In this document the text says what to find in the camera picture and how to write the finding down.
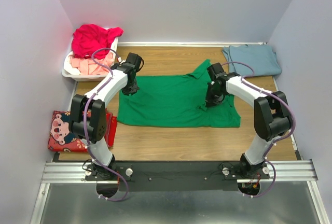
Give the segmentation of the green t-shirt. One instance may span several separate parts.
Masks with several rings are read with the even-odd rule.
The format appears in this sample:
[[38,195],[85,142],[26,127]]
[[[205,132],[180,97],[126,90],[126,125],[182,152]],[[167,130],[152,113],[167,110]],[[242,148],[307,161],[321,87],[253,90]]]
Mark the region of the green t-shirt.
[[219,105],[206,107],[209,66],[206,59],[188,74],[137,76],[137,93],[119,96],[118,122],[165,128],[240,127],[241,117],[232,95]]

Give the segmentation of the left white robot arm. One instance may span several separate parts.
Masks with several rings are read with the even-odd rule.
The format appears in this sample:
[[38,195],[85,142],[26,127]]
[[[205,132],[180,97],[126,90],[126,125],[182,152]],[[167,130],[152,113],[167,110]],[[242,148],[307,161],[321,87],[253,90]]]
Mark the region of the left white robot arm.
[[93,62],[106,68],[108,74],[88,93],[73,96],[69,130],[83,140],[97,174],[109,180],[121,176],[115,171],[115,157],[104,138],[106,106],[119,91],[126,96],[138,92],[136,74],[143,68],[144,60],[138,54],[129,53],[124,61],[109,67],[97,62],[96,54],[91,57]]

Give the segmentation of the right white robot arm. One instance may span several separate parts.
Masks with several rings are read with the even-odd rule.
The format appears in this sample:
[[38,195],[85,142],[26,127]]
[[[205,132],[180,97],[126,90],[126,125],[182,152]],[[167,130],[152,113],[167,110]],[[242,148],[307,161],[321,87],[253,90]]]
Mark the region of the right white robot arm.
[[237,173],[251,178],[262,169],[272,146],[295,128],[295,118],[283,92],[271,92],[255,86],[237,73],[226,73],[220,63],[207,68],[211,79],[205,97],[206,107],[219,105],[229,95],[239,97],[254,110],[254,137],[249,149],[241,155]]

